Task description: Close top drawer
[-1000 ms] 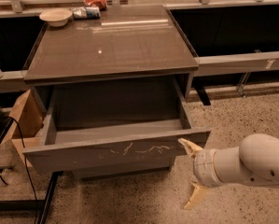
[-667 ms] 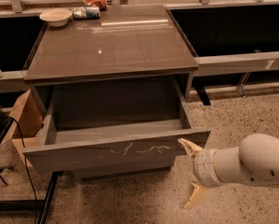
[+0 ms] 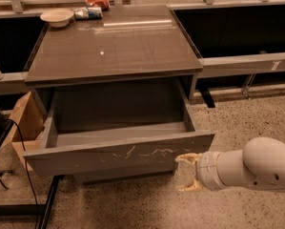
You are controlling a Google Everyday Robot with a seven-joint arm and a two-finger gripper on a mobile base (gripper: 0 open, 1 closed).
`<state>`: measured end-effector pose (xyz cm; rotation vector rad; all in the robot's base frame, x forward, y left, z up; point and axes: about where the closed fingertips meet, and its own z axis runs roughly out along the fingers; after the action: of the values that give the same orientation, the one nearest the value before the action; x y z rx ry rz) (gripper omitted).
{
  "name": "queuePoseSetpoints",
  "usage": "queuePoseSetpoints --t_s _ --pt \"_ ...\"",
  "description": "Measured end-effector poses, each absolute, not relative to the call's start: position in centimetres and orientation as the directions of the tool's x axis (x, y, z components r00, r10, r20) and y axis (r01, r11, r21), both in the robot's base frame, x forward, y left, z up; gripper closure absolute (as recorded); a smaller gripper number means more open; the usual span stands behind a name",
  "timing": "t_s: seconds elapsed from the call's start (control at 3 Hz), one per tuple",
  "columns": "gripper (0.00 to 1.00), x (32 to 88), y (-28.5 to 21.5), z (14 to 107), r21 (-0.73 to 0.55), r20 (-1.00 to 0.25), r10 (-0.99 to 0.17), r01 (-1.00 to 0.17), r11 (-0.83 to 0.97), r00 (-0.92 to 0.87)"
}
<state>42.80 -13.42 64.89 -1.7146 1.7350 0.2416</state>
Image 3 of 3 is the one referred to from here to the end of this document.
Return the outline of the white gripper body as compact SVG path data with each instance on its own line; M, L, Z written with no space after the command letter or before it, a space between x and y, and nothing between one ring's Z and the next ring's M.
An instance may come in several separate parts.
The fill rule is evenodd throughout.
M217 159L220 155L220 152L205 152L197 158L197 178L205 188L211 191L226 188L218 173Z

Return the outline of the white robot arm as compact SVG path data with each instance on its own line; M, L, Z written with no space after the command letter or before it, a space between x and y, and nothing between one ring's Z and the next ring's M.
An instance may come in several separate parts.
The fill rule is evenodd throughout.
M187 153L175 159L194 168L193 183L183 192L231 187L285 192L285 143L270 137L251 139L242 150Z

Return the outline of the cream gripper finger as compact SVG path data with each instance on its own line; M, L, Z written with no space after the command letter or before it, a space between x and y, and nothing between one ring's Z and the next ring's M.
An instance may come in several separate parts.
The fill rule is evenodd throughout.
M180 192L200 192L203 190L203 186L198 180L195 179L192 184L180 186L178 190Z
M183 155L177 156L175 158L175 161L177 163L185 162L185 163L188 163L188 164L190 164L192 166L196 166L200 157L201 157L201 154L187 153L187 154L183 154Z

